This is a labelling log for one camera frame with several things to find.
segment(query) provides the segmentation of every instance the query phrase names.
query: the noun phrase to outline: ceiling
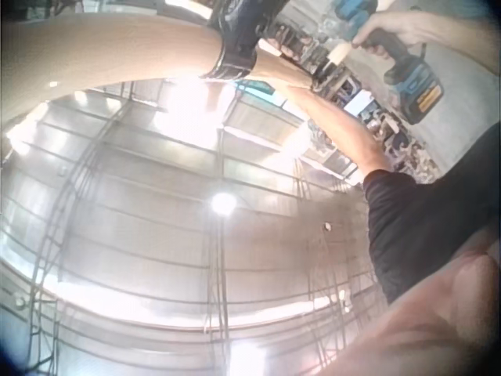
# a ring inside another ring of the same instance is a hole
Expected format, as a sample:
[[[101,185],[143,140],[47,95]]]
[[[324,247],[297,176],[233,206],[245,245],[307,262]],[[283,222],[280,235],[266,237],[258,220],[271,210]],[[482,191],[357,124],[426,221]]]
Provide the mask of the ceiling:
[[[385,309],[346,166],[292,158],[304,120],[245,88],[208,117],[204,84],[185,102],[182,85],[76,92],[5,134],[2,335],[20,363],[41,325],[30,364],[60,374],[223,374],[239,345],[263,374],[314,374]]]

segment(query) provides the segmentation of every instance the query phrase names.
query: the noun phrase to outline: black shirt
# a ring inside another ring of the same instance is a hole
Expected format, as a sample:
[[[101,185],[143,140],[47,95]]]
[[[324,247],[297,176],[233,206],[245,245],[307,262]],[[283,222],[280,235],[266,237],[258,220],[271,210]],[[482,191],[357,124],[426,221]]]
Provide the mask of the black shirt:
[[[499,123],[435,183],[377,170],[364,190],[369,253],[392,303],[449,262],[477,230],[492,220],[499,224]]]

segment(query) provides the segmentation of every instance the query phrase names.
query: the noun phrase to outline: blue cordless drill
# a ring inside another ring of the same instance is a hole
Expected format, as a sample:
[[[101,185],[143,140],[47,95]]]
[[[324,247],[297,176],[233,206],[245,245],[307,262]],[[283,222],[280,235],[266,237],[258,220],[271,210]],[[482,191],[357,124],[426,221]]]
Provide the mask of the blue cordless drill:
[[[329,34],[335,29],[336,37],[351,41],[376,9],[377,0],[336,0],[326,14],[324,29],[331,30]],[[411,125],[421,122],[443,97],[442,84],[423,57],[410,54],[396,35],[376,29],[364,46],[375,45],[382,45],[395,60],[384,74],[391,106]]]

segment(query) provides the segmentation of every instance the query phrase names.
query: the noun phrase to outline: wooden beam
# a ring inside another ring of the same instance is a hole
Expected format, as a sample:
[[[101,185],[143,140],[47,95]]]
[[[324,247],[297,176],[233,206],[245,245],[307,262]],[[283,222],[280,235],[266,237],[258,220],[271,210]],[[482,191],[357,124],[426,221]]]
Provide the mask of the wooden beam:
[[[216,31],[160,16],[79,13],[2,25],[2,123],[39,103],[123,81],[201,76],[220,51]],[[259,50],[251,79],[310,87],[287,61]]]

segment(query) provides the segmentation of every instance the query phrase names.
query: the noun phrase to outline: yellow label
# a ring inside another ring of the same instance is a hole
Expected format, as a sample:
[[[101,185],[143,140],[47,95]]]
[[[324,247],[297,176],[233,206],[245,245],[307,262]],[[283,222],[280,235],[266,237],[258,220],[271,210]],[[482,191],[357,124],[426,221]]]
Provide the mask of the yellow label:
[[[434,101],[442,94],[442,88],[436,85],[430,92],[425,92],[418,100],[421,112],[426,112]]]

